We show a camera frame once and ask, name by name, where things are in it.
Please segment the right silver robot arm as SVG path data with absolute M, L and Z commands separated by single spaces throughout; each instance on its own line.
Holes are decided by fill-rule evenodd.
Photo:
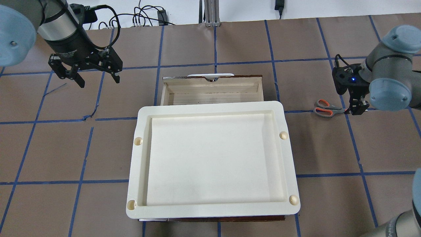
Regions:
M 420 72 L 412 57 L 420 50 L 421 32 L 412 25 L 393 27 L 362 63 L 359 73 L 369 83 L 370 103 L 382 111 L 420 109 Z M 412 179 L 412 207 L 364 234 L 364 237 L 419 237 L 420 168 Z

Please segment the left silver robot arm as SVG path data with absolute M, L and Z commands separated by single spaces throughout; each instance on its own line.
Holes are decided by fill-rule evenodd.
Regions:
M 110 74 L 120 82 L 122 59 L 113 45 L 117 34 L 107 46 L 95 45 L 83 25 L 97 20 L 96 11 L 108 5 L 84 6 L 66 0 L 2 0 L 0 4 L 0 64 L 2 67 L 22 63 L 34 46 L 37 35 L 54 51 L 48 60 L 51 70 L 60 79 L 69 79 L 84 88 L 80 70 L 96 69 Z

